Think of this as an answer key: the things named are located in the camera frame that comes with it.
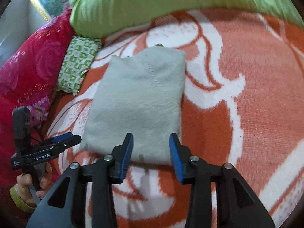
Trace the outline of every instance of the metal screw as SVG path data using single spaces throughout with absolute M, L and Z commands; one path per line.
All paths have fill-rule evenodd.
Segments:
M 195 155 L 192 155 L 192 156 L 190 157 L 190 160 L 191 160 L 192 162 L 197 162 L 199 159 L 200 159 L 200 158 L 197 157 L 197 156 L 195 156 Z
M 224 163 L 224 167 L 227 169 L 227 170 L 231 170 L 233 168 L 233 165 L 230 164 L 230 163 Z
M 111 161 L 112 159 L 113 159 L 113 156 L 110 154 L 104 156 L 104 158 L 103 158 L 103 160 L 105 160 L 105 161 Z
M 73 169 L 73 170 L 75 170 L 75 169 L 78 168 L 78 167 L 79 167 L 79 164 L 76 163 L 76 162 L 74 162 L 74 163 L 72 163 L 72 164 L 70 165 L 70 168 Z

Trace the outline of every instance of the bed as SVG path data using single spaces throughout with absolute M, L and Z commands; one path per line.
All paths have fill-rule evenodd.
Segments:
M 42 126 L 45 137 L 83 135 L 96 88 L 111 55 L 133 56 L 155 44 L 186 52 L 181 103 L 182 143 L 208 163 L 231 162 L 280 227 L 304 188 L 303 30 L 282 20 L 237 9 L 194 9 L 162 16 L 102 40 L 80 92 L 58 92 Z M 69 148 L 53 162 L 101 155 Z M 91 225 L 88 185 L 86 226 Z M 132 164 L 113 186 L 119 227 L 184 227 L 190 188 L 171 166 Z M 212 192 L 213 226 L 216 195 Z

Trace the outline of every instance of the blanket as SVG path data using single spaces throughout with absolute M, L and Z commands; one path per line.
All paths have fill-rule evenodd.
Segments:
M 96 88 L 111 55 L 132 56 L 157 43 L 186 52 L 182 143 L 208 163 L 231 162 L 279 227 L 304 189 L 304 31 L 282 20 L 233 9 L 172 13 L 103 39 L 77 96 L 59 93 L 43 125 L 46 137 L 83 135 Z M 69 148 L 54 162 L 95 162 L 100 155 Z M 122 228 L 182 228 L 190 186 L 172 167 L 133 164 L 113 186 Z M 90 226 L 91 185 L 86 224 Z M 212 192 L 213 226 L 216 197 Z

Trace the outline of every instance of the small pillow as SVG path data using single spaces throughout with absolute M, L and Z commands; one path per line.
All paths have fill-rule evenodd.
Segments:
M 74 36 L 64 57 L 58 81 L 57 90 L 63 90 L 74 96 L 79 92 L 99 48 L 100 39 L 90 39 Z
M 26 106 L 31 125 L 46 120 L 60 67 L 74 31 L 66 11 L 31 35 L 0 69 L 0 96 L 13 108 Z

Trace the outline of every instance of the folded gray towel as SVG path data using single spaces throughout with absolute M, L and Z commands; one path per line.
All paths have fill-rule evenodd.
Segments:
M 133 133 L 132 161 L 170 164 L 169 135 L 179 133 L 185 52 L 147 48 L 112 56 L 97 88 L 80 149 L 110 154 Z

